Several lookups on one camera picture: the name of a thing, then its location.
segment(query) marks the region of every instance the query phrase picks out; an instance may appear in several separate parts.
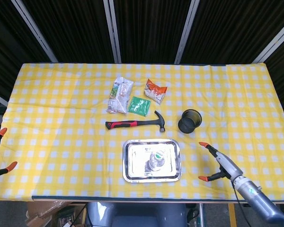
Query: stainless steel tray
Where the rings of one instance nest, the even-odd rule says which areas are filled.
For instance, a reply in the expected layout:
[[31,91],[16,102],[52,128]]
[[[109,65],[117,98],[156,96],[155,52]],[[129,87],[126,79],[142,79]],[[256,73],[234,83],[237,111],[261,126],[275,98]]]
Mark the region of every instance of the stainless steel tray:
[[132,183],[177,181],[180,148],[175,140],[128,140],[123,145],[123,177]]

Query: hammer head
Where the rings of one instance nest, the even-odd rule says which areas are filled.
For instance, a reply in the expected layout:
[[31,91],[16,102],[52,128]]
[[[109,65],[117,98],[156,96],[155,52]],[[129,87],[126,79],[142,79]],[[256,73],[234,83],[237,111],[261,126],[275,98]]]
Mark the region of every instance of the hammer head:
[[159,124],[158,125],[160,126],[160,132],[165,132],[165,128],[164,128],[165,121],[164,121],[164,118],[157,111],[155,111],[155,114],[159,117],[159,119],[158,119]]

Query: green packet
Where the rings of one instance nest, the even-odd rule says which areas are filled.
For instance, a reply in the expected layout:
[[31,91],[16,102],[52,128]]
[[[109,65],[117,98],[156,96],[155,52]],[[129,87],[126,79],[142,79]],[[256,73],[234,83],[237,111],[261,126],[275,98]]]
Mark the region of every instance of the green packet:
[[151,105],[150,100],[146,100],[143,98],[138,98],[138,97],[133,96],[132,101],[128,108],[128,112],[138,114],[138,115],[145,117],[148,113],[150,105]]

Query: yellow checkered tablecloth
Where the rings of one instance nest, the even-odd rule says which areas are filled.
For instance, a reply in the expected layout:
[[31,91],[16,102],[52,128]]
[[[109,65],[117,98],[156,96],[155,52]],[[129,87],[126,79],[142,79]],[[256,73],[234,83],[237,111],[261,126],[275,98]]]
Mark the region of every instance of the yellow checkered tablecloth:
[[[147,78],[167,86],[161,105],[149,113],[108,113],[117,76],[134,81],[131,96],[146,98]],[[198,110],[195,132],[178,129],[182,112]],[[105,121],[153,120],[159,111],[166,132],[139,126],[107,130]],[[284,113],[265,64],[178,66],[132,64],[24,64],[3,127],[0,167],[18,165],[0,176],[0,199],[32,196],[233,200],[226,178],[203,182],[218,163],[199,141],[212,144],[263,187],[284,201]],[[175,139],[182,176],[173,183],[128,183],[122,176],[122,145],[129,139]]]

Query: black cup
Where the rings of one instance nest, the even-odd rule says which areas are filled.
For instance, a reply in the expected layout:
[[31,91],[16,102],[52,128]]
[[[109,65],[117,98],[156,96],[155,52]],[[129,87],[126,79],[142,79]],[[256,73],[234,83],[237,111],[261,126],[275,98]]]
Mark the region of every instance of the black cup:
[[178,123],[181,132],[189,134],[192,133],[196,127],[202,123],[202,116],[197,110],[189,109],[182,113],[182,117]]

